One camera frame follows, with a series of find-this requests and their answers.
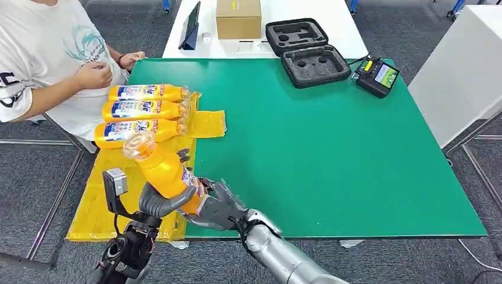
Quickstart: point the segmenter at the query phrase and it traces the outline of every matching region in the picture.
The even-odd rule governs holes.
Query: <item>controller screen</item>
[[[382,64],[380,70],[376,74],[375,81],[390,89],[396,78],[397,70],[389,65]]]

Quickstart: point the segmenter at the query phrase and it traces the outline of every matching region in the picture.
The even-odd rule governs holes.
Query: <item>cardboard box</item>
[[[217,0],[218,38],[261,38],[262,9],[260,0]]]

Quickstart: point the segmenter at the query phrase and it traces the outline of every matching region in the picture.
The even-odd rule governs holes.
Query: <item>green table mat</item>
[[[400,77],[378,99],[351,80],[296,89],[278,59],[147,59],[129,84],[147,83],[226,111],[225,137],[197,141],[195,174],[224,179],[286,237],[486,235]]]

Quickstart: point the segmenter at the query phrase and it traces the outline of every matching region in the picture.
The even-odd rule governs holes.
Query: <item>yellow plastic bag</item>
[[[197,111],[199,94],[192,96],[192,115],[189,133],[186,136],[176,136],[160,145],[171,151],[188,148],[190,160],[186,166],[194,166],[196,137],[221,137],[224,135],[224,111]],[[122,149],[101,150],[94,162],[91,175],[87,181],[85,191],[73,218],[66,239],[71,241],[107,241],[117,234],[113,226],[114,214],[108,211],[103,185],[104,170],[118,167],[127,175],[128,192],[120,199],[129,213],[138,210],[141,190],[146,182],[136,162],[122,155]],[[125,217],[118,217],[119,230],[123,230],[131,221]],[[162,220],[159,228],[158,241],[181,240],[185,237],[186,219],[174,211]]]

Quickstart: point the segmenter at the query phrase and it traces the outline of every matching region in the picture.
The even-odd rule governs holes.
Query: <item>tide bottle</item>
[[[188,186],[194,186],[194,195],[180,210],[183,214],[199,215],[208,193],[197,177],[182,165],[178,154],[155,143],[149,131],[129,137],[124,143],[123,153],[136,160],[146,180],[165,198],[172,198]]]
[[[113,86],[108,93],[109,101],[160,99],[181,102],[187,97],[189,97],[187,86],[178,87],[173,85]]]
[[[186,123],[183,118],[176,121],[160,118],[102,123],[94,130],[94,142],[101,149],[122,148],[129,136],[142,131],[150,131],[155,142],[163,142],[171,137],[186,134]]]
[[[156,118],[176,120],[189,114],[189,103],[188,100],[181,103],[161,100],[106,102],[101,110],[101,115],[105,122],[153,120]]]

